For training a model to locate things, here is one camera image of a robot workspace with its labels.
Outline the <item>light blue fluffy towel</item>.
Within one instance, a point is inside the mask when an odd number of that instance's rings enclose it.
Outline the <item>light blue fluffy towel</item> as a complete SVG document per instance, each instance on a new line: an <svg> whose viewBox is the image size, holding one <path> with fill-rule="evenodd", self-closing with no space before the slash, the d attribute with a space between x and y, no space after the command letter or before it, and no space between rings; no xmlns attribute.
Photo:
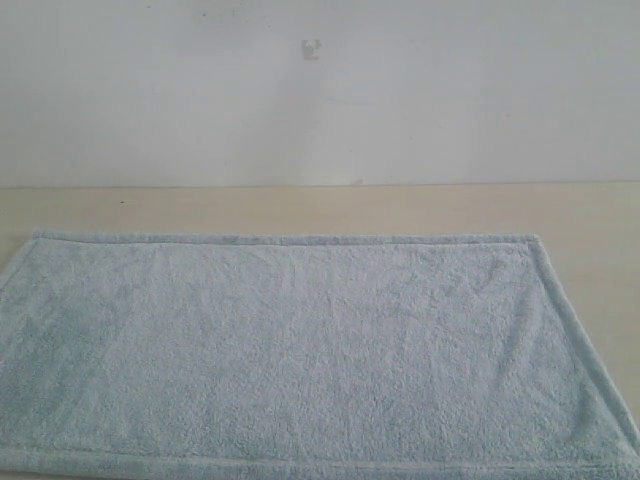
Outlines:
<svg viewBox="0 0 640 480"><path fill-rule="evenodd" d="M127 479L635 479L534 235L34 232L1 466Z"/></svg>

